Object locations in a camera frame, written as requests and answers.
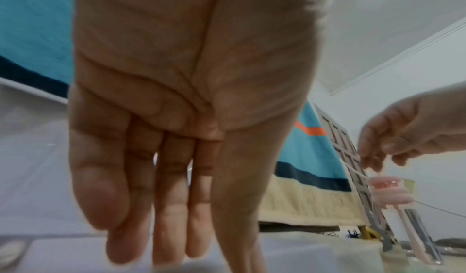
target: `pink plastic object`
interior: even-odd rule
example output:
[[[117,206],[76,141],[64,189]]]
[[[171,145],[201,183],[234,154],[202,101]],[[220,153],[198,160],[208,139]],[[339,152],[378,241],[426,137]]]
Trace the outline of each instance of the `pink plastic object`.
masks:
[[[415,232],[408,224],[406,216],[398,205],[405,205],[414,201],[413,196],[402,183],[402,180],[396,176],[377,176],[367,179],[370,187],[372,200],[381,208],[386,209],[387,205],[393,205],[397,210],[401,221],[403,222],[406,234],[408,234],[411,247],[416,257],[427,265],[432,265],[432,261],[426,254],[424,247],[419,243]]]

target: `palm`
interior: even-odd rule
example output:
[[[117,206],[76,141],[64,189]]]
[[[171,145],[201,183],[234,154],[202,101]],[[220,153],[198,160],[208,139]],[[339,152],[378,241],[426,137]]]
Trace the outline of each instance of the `palm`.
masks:
[[[271,173],[310,85],[318,14],[309,16],[305,0],[76,1],[70,166],[78,203],[109,231],[115,262],[141,255],[152,205],[154,261],[198,257],[213,232],[215,168],[236,173],[226,158],[244,151],[254,160],[245,174]],[[231,180],[214,180],[213,197],[237,193]],[[244,206],[260,196],[236,195]]]

